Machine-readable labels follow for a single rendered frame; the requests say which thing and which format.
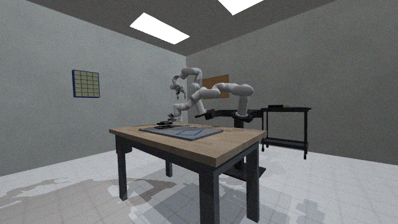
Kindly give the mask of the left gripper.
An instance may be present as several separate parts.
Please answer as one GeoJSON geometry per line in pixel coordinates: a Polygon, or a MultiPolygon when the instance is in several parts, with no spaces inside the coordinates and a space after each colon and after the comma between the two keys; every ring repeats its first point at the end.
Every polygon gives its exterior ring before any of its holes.
{"type": "Polygon", "coordinates": [[[160,121],[160,123],[161,122],[164,122],[164,124],[169,124],[170,122],[174,122],[174,121],[177,121],[177,122],[179,122],[179,121],[183,121],[182,120],[182,117],[181,116],[179,116],[179,117],[172,117],[172,118],[169,118],[167,121],[160,121]]]}

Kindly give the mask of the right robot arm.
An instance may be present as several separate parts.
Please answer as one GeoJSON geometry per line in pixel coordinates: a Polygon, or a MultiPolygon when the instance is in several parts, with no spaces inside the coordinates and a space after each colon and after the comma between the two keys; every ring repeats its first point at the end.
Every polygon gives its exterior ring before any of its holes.
{"type": "MultiPolygon", "coordinates": [[[[186,67],[184,67],[181,70],[181,72],[182,72],[181,74],[175,75],[175,77],[173,77],[173,79],[172,79],[173,84],[170,85],[170,88],[172,90],[177,90],[176,95],[179,95],[181,87],[180,87],[180,84],[177,79],[179,77],[181,79],[185,79],[188,75],[196,75],[194,83],[191,83],[191,85],[189,86],[188,96],[189,96],[189,99],[191,99],[191,96],[196,92],[196,90],[200,89],[202,72],[199,68],[186,68],[186,67]]],[[[195,106],[197,108],[198,115],[206,113],[206,109],[204,109],[201,99],[199,101],[197,101],[195,106]]]]}

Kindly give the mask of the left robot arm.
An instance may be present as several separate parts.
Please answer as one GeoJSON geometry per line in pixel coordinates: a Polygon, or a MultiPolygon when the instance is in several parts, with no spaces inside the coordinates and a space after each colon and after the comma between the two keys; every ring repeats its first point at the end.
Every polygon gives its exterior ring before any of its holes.
{"type": "Polygon", "coordinates": [[[181,111],[189,110],[201,98],[219,98],[220,92],[231,92],[233,95],[239,96],[238,109],[235,114],[239,117],[247,117],[249,96],[253,94],[253,91],[253,88],[247,84],[240,86],[231,83],[218,83],[212,89],[202,87],[191,96],[187,103],[174,104],[174,115],[169,113],[168,116],[170,118],[181,116],[181,111]]]}

